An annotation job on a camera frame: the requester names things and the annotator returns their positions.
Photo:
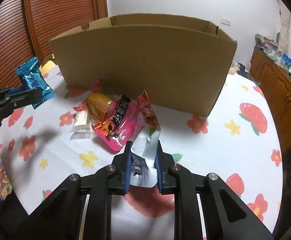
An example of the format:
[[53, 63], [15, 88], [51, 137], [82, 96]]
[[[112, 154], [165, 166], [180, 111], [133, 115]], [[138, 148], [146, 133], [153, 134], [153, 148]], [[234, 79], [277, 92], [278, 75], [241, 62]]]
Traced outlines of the brown cardboard box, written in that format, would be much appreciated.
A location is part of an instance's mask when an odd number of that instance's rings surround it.
[[167, 14], [101, 18], [49, 41], [67, 83], [208, 116], [237, 42], [210, 21]]

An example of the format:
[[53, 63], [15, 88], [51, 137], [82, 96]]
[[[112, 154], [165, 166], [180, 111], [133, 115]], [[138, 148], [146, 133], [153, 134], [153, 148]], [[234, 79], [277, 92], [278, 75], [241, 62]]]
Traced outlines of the floral white bedsheet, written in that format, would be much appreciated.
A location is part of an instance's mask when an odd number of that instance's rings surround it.
[[[56, 96], [16, 110], [0, 127], [0, 198], [15, 193], [32, 212], [70, 174], [93, 174], [114, 152], [96, 133], [75, 135], [74, 108], [90, 92], [66, 85], [58, 67], [45, 75]], [[273, 231], [282, 198], [282, 158], [261, 90], [230, 74], [207, 118], [154, 106], [164, 152], [191, 172], [218, 174]], [[113, 239], [172, 239], [174, 198], [131, 187], [112, 199]]]

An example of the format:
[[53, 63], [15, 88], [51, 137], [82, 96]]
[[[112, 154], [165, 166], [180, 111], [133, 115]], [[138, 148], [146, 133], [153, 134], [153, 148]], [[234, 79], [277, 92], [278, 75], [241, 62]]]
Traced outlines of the wooden louvered wardrobe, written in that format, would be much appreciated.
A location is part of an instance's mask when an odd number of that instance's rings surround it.
[[20, 84], [15, 68], [28, 59], [52, 56], [51, 38], [106, 16], [106, 0], [0, 1], [0, 88]]

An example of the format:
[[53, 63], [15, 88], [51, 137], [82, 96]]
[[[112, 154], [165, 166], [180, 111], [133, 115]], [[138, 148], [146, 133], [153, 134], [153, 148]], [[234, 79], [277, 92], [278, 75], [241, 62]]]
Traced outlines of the white wall switch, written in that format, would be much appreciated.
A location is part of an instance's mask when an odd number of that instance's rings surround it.
[[227, 26], [231, 26], [231, 21], [230, 20], [227, 20], [225, 18], [221, 18], [220, 19], [220, 23], [221, 24], [224, 24], [224, 25], [227, 25]]

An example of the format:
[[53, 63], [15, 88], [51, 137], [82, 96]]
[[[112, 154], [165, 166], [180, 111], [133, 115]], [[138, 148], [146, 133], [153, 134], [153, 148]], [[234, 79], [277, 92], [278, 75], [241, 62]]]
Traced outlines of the wooden sideboard cabinet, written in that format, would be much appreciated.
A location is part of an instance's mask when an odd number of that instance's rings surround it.
[[260, 84], [276, 126], [281, 150], [291, 146], [291, 77], [255, 47], [249, 73]]

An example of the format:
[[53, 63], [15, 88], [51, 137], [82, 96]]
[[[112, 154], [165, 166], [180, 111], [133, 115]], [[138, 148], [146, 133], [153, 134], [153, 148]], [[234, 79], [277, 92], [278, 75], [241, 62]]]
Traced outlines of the small white candy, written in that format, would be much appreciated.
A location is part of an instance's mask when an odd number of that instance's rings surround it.
[[88, 113], [85, 110], [77, 111], [74, 115], [73, 127], [71, 132], [87, 133], [91, 130], [91, 122]]

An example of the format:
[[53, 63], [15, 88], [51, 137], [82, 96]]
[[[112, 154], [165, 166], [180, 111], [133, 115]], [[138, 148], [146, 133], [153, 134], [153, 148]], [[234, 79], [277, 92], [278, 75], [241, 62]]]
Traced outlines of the orange jelly cup snack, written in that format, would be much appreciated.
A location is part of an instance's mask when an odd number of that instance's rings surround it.
[[102, 122], [109, 117], [112, 99], [103, 93], [92, 92], [86, 99], [86, 106], [92, 119]]

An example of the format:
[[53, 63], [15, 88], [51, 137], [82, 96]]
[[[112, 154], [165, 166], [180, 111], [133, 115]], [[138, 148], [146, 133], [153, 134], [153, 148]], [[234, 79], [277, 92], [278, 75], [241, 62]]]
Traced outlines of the blue foil candy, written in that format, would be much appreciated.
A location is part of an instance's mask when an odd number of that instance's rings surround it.
[[15, 73], [26, 90], [36, 89], [41, 99], [35, 99], [32, 103], [33, 109], [37, 109], [46, 101], [55, 97], [54, 90], [46, 83], [39, 70], [39, 60], [32, 57], [15, 69]]

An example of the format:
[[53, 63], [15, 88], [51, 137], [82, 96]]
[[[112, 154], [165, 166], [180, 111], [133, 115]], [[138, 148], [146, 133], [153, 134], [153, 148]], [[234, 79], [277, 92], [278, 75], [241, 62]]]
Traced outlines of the yellow plush toy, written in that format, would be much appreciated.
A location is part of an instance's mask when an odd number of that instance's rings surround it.
[[49, 75], [50, 70], [53, 69], [55, 66], [56, 64], [52, 60], [49, 60], [45, 64], [41, 65], [39, 67], [39, 70], [42, 76], [46, 78]]

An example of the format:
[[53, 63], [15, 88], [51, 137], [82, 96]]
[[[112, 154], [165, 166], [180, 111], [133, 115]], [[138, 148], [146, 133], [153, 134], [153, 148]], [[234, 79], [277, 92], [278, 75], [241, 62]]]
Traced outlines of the pink snack pouch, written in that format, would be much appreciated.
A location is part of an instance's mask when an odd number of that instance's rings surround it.
[[107, 146], [118, 152], [136, 131], [138, 106], [125, 95], [111, 99], [109, 117], [102, 122], [92, 119], [92, 129]]

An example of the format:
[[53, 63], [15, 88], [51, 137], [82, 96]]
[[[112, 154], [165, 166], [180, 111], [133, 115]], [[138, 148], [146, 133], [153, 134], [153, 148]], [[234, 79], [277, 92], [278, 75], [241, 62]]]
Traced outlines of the white red snack pouch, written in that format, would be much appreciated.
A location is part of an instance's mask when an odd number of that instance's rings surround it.
[[155, 159], [161, 127], [146, 92], [137, 98], [137, 105], [137, 129], [132, 137], [131, 147], [130, 184], [153, 187], [158, 181]]

